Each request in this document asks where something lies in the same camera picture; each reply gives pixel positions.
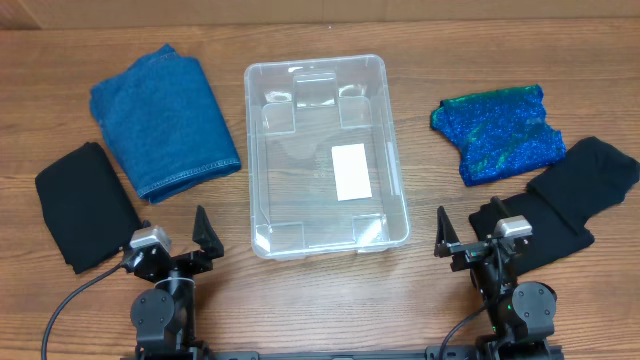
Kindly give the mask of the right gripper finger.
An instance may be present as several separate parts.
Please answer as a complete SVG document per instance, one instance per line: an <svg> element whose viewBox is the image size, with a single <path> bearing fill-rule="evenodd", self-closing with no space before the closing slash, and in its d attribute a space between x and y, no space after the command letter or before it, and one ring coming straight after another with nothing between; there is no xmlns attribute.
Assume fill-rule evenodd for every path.
<svg viewBox="0 0 640 360"><path fill-rule="evenodd" d="M452 247L460 245L460 240L443 206L437 209L437 234L434 255L439 258L450 257Z"/></svg>
<svg viewBox="0 0 640 360"><path fill-rule="evenodd" d="M494 211L497 214L499 219L505 219L511 216L510 211L498 196L493 196L490 199L490 204L494 208Z"/></svg>

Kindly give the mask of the blue sequin sparkly garment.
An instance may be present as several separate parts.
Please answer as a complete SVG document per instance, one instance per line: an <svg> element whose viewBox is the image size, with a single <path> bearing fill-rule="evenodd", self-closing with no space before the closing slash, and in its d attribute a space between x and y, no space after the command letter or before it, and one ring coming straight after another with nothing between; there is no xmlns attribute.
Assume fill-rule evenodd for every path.
<svg viewBox="0 0 640 360"><path fill-rule="evenodd" d="M539 85L445 99L430 117L460 152L459 173L470 187L554 164L566 155L562 133L546 122Z"/></svg>

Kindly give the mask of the black cloth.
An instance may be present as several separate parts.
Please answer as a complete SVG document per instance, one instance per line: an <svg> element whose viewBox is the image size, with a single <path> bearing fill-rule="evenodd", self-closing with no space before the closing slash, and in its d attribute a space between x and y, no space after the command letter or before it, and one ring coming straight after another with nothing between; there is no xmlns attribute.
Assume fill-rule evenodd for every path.
<svg viewBox="0 0 640 360"><path fill-rule="evenodd" d="M35 178L44 222L76 274L97 267L142 227L105 151L87 142Z"/></svg>

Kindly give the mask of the black garment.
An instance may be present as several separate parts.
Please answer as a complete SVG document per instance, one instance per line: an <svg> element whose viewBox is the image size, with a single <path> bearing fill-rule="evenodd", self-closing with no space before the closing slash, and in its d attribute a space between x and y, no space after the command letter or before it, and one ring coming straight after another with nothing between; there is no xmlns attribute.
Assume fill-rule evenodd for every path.
<svg viewBox="0 0 640 360"><path fill-rule="evenodd" d="M533 239L514 260L516 274L592 245L588 220L622 203L638 181L637 160L596 137L578 141L563 160L533 178L525 192L502 201L510 215L522 215L532 226Z"/></svg>

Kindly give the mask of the blue denim garment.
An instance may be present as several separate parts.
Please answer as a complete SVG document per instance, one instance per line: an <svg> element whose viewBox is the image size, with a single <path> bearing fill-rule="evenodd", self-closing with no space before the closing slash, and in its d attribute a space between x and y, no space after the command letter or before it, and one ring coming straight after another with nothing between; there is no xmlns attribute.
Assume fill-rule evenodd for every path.
<svg viewBox="0 0 640 360"><path fill-rule="evenodd" d="M242 167L200 62L168 44L94 85L89 108L137 196L149 203Z"/></svg>

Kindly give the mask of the clear plastic storage bin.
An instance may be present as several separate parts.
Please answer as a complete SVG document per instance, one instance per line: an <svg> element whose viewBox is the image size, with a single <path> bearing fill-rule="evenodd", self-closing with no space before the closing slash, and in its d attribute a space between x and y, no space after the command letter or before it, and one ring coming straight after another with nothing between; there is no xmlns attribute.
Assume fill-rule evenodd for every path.
<svg viewBox="0 0 640 360"><path fill-rule="evenodd" d="M381 57L255 63L244 85L251 242L258 257L373 253L409 240ZM339 201L331 149L360 143L372 197Z"/></svg>

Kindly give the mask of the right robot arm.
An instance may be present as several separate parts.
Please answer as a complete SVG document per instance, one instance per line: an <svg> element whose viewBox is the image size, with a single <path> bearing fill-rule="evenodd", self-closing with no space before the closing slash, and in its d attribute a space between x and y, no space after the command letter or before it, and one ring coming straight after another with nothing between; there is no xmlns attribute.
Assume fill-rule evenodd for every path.
<svg viewBox="0 0 640 360"><path fill-rule="evenodd" d="M451 270L468 270L483 305L457 325L428 355L435 359L562 359L559 347L549 345L555 332L556 292L541 282L517 280L514 261L527 249L532 226L523 216L513 216L502 201L491 204L501 218L492 233L475 243L463 244L443 207L437 209L434 255L451 258ZM493 332L479 336L472 346L455 350L449 345L465 325L485 312Z"/></svg>

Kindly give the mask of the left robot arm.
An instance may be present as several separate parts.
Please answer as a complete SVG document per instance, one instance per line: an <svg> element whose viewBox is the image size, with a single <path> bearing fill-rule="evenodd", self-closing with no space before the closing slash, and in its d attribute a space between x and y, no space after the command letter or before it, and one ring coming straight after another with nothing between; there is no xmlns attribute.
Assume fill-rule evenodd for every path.
<svg viewBox="0 0 640 360"><path fill-rule="evenodd" d="M201 206L196 210L192 240L197 250L172 256L171 240L155 225L135 231L125 249L122 267L153 284L130 310L137 359L213 357L207 342L196 337L194 277L213 269L213 261L224 256L224 245Z"/></svg>

